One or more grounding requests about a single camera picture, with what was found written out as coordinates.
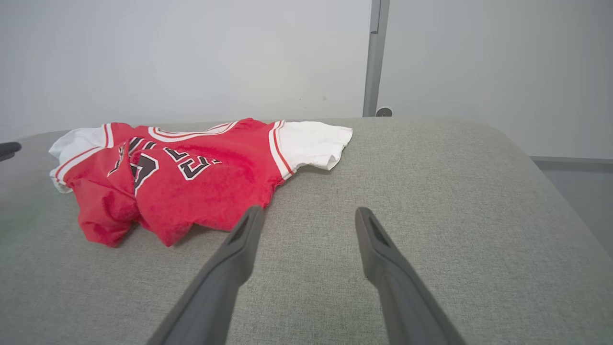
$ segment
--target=red stripe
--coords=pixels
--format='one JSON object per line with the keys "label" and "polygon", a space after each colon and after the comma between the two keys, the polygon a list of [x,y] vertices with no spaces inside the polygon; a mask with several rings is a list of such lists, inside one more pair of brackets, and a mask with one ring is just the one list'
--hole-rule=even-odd
{"label": "red stripe", "polygon": [[[210,130],[215,130],[215,129],[220,128],[220,127],[222,127],[222,126],[229,127],[231,124],[232,124],[232,123],[225,123],[225,124],[223,124],[223,125],[219,125],[219,126],[217,126],[217,127],[209,128],[207,131],[210,131]],[[153,132],[154,132],[155,134],[159,135],[159,136],[163,136],[163,137],[165,137],[165,138],[169,138],[169,139],[174,139],[174,138],[183,138],[183,137],[185,137],[185,136],[193,136],[193,135],[198,135],[198,134],[210,134],[210,133],[207,133],[207,132],[191,132],[191,133],[188,133],[188,134],[181,134],[181,135],[178,135],[178,136],[168,136],[168,135],[165,135],[165,134],[160,133],[160,132],[158,131],[158,128],[157,128],[157,127],[153,127]]]}
{"label": "red stripe", "polygon": [[102,125],[104,127],[104,147],[109,146],[109,132],[107,132],[107,125]]}
{"label": "red stripe", "polygon": [[279,150],[279,144],[276,142],[276,131],[279,128],[275,128],[275,130],[272,133],[272,137],[275,139],[275,148],[276,148],[276,152],[279,154],[279,157],[281,157],[281,160],[283,161],[283,164],[285,164],[285,167],[287,168],[287,171],[289,171],[290,174],[294,174],[294,172],[292,171],[292,169],[290,169],[289,164],[285,161],[285,158],[283,158],[283,155],[281,154],[281,150]]}
{"label": "red stripe", "polygon": [[58,174],[59,174],[59,172],[60,172],[62,169],[64,169],[64,167],[65,167],[65,166],[66,166],[68,163],[72,162],[72,161],[73,161],[75,158],[78,158],[78,157],[80,157],[80,156],[82,156],[82,155],[84,155],[84,154],[86,154],[86,153],[88,153],[89,151],[92,151],[92,150],[94,150],[94,149],[98,149],[98,147],[92,147],[91,149],[89,149],[89,150],[87,150],[87,151],[85,151],[85,152],[81,152],[80,154],[78,154],[78,155],[76,155],[76,156],[72,157],[71,159],[69,159],[68,161],[66,161],[66,163],[62,164],[62,166],[60,166],[60,167],[59,167],[59,169],[58,169],[58,170],[55,172],[55,179],[56,179],[56,180],[59,182]]}

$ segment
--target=gray upholstered surface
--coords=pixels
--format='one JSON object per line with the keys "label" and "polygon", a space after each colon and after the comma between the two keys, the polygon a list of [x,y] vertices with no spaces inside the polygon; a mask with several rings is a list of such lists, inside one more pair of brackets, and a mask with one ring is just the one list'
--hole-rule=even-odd
{"label": "gray upholstered surface", "polygon": [[[278,189],[229,343],[386,342],[357,206],[468,342],[613,339],[612,260],[509,139],[464,122],[325,122],[354,128],[353,140],[333,171],[301,168]],[[74,197],[47,177],[60,134],[27,138],[0,162],[0,343],[143,343],[225,234],[196,229],[166,248],[137,228],[117,249],[86,242]]]}

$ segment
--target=white sleeve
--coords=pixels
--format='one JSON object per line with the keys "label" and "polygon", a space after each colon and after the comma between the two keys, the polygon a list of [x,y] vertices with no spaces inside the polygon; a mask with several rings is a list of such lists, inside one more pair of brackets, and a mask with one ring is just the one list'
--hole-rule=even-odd
{"label": "white sleeve", "polygon": [[110,123],[98,128],[79,128],[64,134],[49,149],[49,153],[59,161],[58,167],[49,173],[55,187],[62,193],[71,192],[64,182],[66,172],[104,147],[112,146]]}
{"label": "white sleeve", "polygon": [[279,149],[291,171],[303,165],[330,170],[341,159],[353,130],[321,122],[281,122]]}

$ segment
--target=printed number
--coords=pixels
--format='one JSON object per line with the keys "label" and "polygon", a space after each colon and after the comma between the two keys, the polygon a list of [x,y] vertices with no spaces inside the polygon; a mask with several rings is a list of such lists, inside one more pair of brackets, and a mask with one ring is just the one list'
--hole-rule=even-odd
{"label": "printed number", "polygon": [[107,174],[108,176],[111,176],[112,173],[114,173],[115,171],[117,171],[117,169],[119,169],[119,164],[121,163],[121,160],[123,159],[123,145],[119,146],[119,160],[117,160],[117,163],[115,163],[115,167],[109,171],[109,173]]}
{"label": "printed number", "polygon": [[145,155],[144,153],[140,154],[139,163],[136,166],[136,180],[134,181],[134,195],[136,195],[139,191],[143,182],[148,179],[153,173],[159,170],[158,160]]}
{"label": "printed number", "polygon": [[140,142],[143,140],[144,138],[132,138],[132,140],[130,140],[130,147],[128,148],[128,155],[132,154],[132,152],[139,146]]}
{"label": "printed number", "polygon": [[[129,152],[134,150],[134,147],[140,142],[142,138],[135,141],[134,146],[130,146]],[[153,147],[153,142],[148,142],[145,144],[143,149],[148,149],[147,146]],[[202,171],[207,169],[211,165],[220,164],[221,161],[216,160],[214,158],[206,158],[203,156],[196,156],[195,158],[190,156],[187,152],[177,152],[176,150],[169,149],[168,147],[163,148],[163,150],[168,153],[172,159],[177,162],[177,168],[181,171],[185,180],[190,181],[195,179]],[[123,159],[123,146],[120,147],[120,158],[115,165],[115,168],[109,172],[109,175],[116,171],[119,168],[119,164]],[[138,164],[130,163],[130,168],[132,169],[132,176],[134,177],[134,195],[138,193],[140,186],[143,185],[143,182],[147,180],[153,173],[159,170],[159,162],[157,159],[145,154],[141,153]]]}
{"label": "printed number", "polygon": [[204,171],[204,169],[208,168],[211,165],[203,156],[198,156],[198,161],[200,162],[200,164],[196,166],[191,166],[192,164],[194,164],[194,160],[192,158],[186,160],[182,164],[179,164],[179,170],[187,181],[195,179],[196,176],[198,176],[202,171]]}

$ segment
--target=jersey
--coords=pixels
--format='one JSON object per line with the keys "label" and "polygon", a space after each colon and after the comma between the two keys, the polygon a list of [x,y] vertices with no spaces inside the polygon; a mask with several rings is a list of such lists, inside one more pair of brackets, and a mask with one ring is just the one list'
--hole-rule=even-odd
{"label": "jersey", "polygon": [[138,222],[171,246],[193,224],[231,231],[300,166],[332,169],[351,136],[321,122],[251,118],[180,133],[107,123],[59,138],[50,177],[74,192],[89,241],[114,247]]}

